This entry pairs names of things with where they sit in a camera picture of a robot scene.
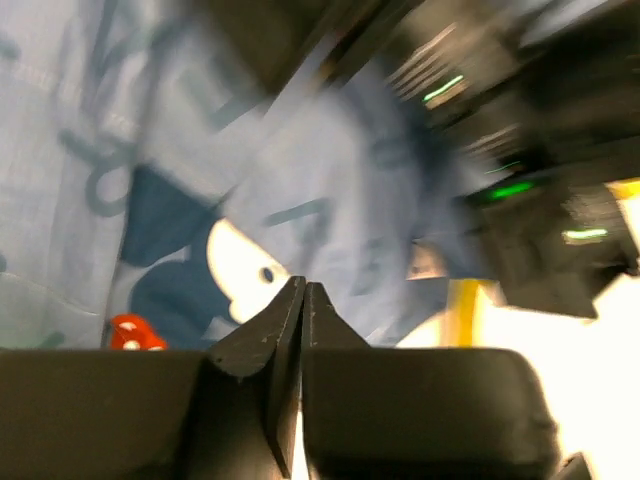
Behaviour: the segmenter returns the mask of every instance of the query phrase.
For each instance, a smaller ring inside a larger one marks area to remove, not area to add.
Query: cartoon character print
[[[184,260],[166,259],[185,251]],[[121,260],[147,268],[129,296],[170,348],[203,349],[266,307],[286,270],[208,207],[149,167],[137,169]]]

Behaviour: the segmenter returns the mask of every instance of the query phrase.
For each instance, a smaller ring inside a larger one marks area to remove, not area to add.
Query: dark blue patch
[[[188,196],[148,167],[136,170],[131,191],[121,260],[149,267],[188,248],[186,261],[159,263],[136,283],[131,313],[144,317],[171,348],[207,348],[212,341],[203,337],[214,317],[237,325],[229,315],[229,299],[207,265],[207,241],[222,218],[219,210]]]

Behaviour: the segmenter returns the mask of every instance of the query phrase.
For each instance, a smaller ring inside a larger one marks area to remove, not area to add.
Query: green led indicator
[[[464,77],[462,75],[458,75],[453,80],[451,80],[451,81],[447,82],[446,84],[444,84],[438,90],[434,90],[433,92],[429,93],[428,95],[425,95],[425,97],[422,99],[422,101],[426,103],[429,100],[431,100],[432,98],[437,97],[438,95],[442,95],[444,92],[449,90],[455,84],[460,83],[463,79],[464,79]]]
[[[590,240],[592,238],[604,237],[609,232],[604,228],[592,228],[590,230],[568,230],[564,235],[571,240]]]
[[[498,200],[500,198],[507,198],[512,195],[517,195],[518,193],[526,192],[533,188],[533,183],[531,182],[522,182],[516,183],[515,185],[510,185],[504,188],[498,188],[490,193],[492,200]]]

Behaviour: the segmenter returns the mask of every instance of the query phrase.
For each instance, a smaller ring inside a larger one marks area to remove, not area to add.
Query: light blue cloth
[[[493,179],[412,125],[375,65],[314,91],[318,54],[262,97],[184,3],[0,0],[0,347],[99,347],[131,311],[174,347],[222,338],[237,323],[206,248],[225,217],[395,344],[446,300],[405,280],[412,241],[477,274],[450,200]]]

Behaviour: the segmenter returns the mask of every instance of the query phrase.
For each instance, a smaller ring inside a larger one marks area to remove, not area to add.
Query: red object
[[[111,319],[113,336],[112,350],[166,350],[167,342],[156,335],[147,321],[133,313],[118,315]]]

